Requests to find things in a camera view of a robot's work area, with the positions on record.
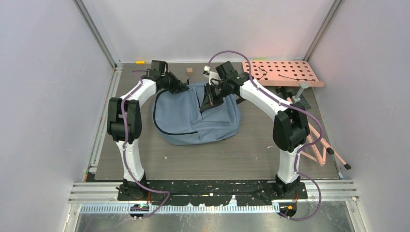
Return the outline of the blue grey student backpack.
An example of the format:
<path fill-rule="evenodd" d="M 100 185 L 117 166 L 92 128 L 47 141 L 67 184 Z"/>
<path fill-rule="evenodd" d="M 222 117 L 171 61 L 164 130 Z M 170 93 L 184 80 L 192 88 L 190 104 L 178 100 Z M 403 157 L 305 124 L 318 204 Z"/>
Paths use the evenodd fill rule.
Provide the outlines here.
<path fill-rule="evenodd" d="M 223 104 L 200 112 L 205 82 L 189 85 L 189 90 L 171 94 L 160 91 L 152 105 L 152 119 L 159 135 L 172 145 L 213 143 L 239 132 L 241 112 L 233 95 Z"/>

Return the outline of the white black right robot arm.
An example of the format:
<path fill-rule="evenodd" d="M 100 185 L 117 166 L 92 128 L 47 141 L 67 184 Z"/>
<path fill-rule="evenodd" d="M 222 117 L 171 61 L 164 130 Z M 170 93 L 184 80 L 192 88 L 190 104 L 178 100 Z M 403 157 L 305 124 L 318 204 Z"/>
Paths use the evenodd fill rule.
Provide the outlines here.
<path fill-rule="evenodd" d="M 200 111 L 220 106 L 224 98 L 237 95 L 257 106 L 273 121 L 273 141 L 279 148 L 279 169 L 275 176 L 274 194 L 289 198 L 300 183 L 299 160 L 301 149 L 310 134 L 305 108 L 299 103 L 290 103 L 272 93 L 254 80 L 248 72 L 238 73 L 227 61 L 212 72 L 204 67 L 205 95 Z"/>

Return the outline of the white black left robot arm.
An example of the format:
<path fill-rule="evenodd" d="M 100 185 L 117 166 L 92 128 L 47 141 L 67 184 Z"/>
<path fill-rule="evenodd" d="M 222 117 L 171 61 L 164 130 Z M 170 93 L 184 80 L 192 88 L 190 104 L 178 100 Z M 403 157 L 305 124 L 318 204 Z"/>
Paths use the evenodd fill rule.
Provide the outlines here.
<path fill-rule="evenodd" d="M 124 168 L 123 183 L 118 188 L 123 195 L 143 200 L 150 191 L 140 159 L 139 138 L 142 133 L 141 106 L 159 90 L 178 94 L 189 90 L 168 68 L 168 63 L 153 60 L 135 87 L 128 93 L 109 100 L 107 133 L 116 142 Z"/>

